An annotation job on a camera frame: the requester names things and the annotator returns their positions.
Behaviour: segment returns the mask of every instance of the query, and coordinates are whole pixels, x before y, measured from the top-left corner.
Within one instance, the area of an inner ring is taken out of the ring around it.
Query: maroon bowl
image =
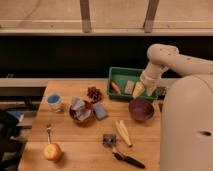
[[[138,122],[145,122],[154,115],[154,108],[148,100],[136,98],[129,103],[129,112]]]

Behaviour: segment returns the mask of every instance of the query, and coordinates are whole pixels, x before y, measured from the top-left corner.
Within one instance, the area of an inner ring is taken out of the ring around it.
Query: blue cup
[[[58,93],[49,94],[46,98],[47,103],[54,112],[61,111],[61,96]]]

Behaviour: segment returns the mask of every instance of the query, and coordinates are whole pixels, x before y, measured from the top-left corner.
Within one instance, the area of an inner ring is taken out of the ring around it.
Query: pine cone
[[[103,98],[103,94],[96,87],[88,87],[87,96],[92,99],[91,103],[96,103],[101,101]]]

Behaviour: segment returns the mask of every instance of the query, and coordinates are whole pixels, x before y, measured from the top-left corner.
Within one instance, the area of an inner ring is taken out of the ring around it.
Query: red apple
[[[56,162],[61,158],[62,151],[58,144],[50,143],[44,148],[43,154],[45,159]]]

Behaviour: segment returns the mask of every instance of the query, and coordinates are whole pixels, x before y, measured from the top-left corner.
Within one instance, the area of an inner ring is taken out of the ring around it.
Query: green basket
[[[141,72],[142,72],[141,69],[110,67],[108,84],[107,84],[107,94],[109,95],[109,98],[117,99],[117,100],[133,99],[132,95],[124,93],[124,89],[125,89],[127,81],[134,81],[135,83],[139,81]],[[120,88],[121,95],[116,93],[115,90],[113,90],[113,88],[111,87],[112,81],[115,82],[117,86]],[[144,92],[139,97],[153,101],[158,98],[158,95],[156,91],[154,91],[151,96],[147,96],[146,92]]]

